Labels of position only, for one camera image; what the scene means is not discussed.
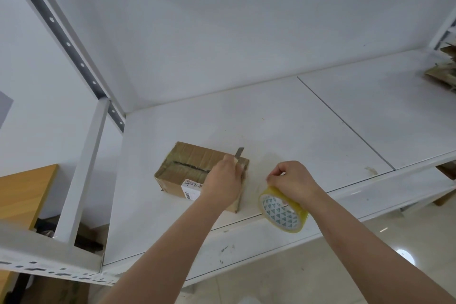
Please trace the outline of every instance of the glossy floor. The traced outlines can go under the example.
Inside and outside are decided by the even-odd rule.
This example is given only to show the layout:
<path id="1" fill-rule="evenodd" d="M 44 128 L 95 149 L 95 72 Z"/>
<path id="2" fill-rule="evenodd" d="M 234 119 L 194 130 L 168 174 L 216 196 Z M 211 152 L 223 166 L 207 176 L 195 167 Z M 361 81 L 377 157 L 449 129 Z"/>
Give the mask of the glossy floor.
<path id="1" fill-rule="evenodd" d="M 442 207 L 431 204 L 407 217 L 392 212 L 365 225 L 456 296 L 455 221 L 453 197 Z M 92 292 L 89 302 L 106 290 Z M 237 304 L 248 295 L 262 304 L 366 303 L 323 238 L 203 281 L 176 303 Z"/>

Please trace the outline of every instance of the tape roll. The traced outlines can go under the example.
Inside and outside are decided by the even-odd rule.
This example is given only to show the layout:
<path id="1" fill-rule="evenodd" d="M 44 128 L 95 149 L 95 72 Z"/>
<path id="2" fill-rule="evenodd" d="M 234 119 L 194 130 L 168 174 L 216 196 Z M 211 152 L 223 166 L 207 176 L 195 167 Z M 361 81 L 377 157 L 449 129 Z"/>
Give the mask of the tape roll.
<path id="1" fill-rule="evenodd" d="M 259 209 L 277 228 L 289 233 L 298 233 L 307 220 L 309 213 L 286 197 L 274 186 L 269 186 L 258 199 Z"/>

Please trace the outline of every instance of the white wall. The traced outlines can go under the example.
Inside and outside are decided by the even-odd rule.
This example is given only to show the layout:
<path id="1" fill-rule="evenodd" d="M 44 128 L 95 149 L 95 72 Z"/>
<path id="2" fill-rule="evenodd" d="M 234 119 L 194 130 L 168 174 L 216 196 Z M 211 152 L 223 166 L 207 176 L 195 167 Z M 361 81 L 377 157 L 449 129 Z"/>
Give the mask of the white wall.
<path id="1" fill-rule="evenodd" d="M 57 0 L 125 111 L 425 46 L 456 0 Z"/>
<path id="2" fill-rule="evenodd" d="M 0 90 L 14 102 L 0 129 L 0 176 L 58 163 L 42 217 L 59 214 L 95 110 L 84 85 L 26 0 L 0 0 Z M 107 118 L 82 221 L 109 222 L 122 136 Z"/>

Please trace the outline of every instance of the stain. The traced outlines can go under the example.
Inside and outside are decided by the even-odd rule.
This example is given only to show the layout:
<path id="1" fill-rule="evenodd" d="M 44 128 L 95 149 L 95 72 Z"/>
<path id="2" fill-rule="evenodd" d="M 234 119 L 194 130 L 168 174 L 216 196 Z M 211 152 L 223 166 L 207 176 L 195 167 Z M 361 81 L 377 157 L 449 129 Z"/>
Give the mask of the stain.
<path id="1" fill-rule="evenodd" d="M 364 169 L 367 169 L 369 171 L 370 175 L 378 175 L 379 173 L 373 169 L 372 167 L 364 167 Z"/>

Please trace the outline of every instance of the hand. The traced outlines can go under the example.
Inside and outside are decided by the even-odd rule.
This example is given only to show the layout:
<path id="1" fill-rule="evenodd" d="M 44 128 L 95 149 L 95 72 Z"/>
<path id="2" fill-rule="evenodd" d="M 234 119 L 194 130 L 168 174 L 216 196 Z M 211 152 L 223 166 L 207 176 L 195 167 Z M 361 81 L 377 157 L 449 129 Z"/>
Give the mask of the hand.
<path id="1" fill-rule="evenodd" d="M 242 168 L 234 162 L 234 156 L 226 154 L 209 172 L 202 186 L 201 196 L 226 209 L 239 196 Z"/>
<path id="2" fill-rule="evenodd" d="M 285 161 L 269 173 L 266 178 L 269 186 L 275 186 L 285 196 L 298 202 L 304 209 L 308 209 L 312 199 L 323 189 L 312 178 L 305 166 L 298 161 Z"/>

